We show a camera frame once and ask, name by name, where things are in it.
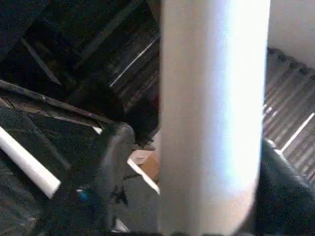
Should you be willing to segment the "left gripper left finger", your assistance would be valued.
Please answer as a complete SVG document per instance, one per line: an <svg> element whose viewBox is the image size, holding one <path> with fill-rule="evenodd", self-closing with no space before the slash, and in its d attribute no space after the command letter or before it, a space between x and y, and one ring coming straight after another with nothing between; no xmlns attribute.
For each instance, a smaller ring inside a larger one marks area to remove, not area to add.
<svg viewBox="0 0 315 236"><path fill-rule="evenodd" d="M134 132L111 124L71 166L46 212L46 236L102 236L114 227Z"/></svg>

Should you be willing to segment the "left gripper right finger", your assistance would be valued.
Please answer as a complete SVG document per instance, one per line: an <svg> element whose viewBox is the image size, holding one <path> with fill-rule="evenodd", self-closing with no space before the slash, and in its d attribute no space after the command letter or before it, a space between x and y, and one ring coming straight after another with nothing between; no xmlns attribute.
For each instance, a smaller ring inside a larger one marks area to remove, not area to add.
<svg viewBox="0 0 315 236"><path fill-rule="evenodd" d="M315 234L314 189L267 139L261 145L254 233L259 236Z"/></svg>

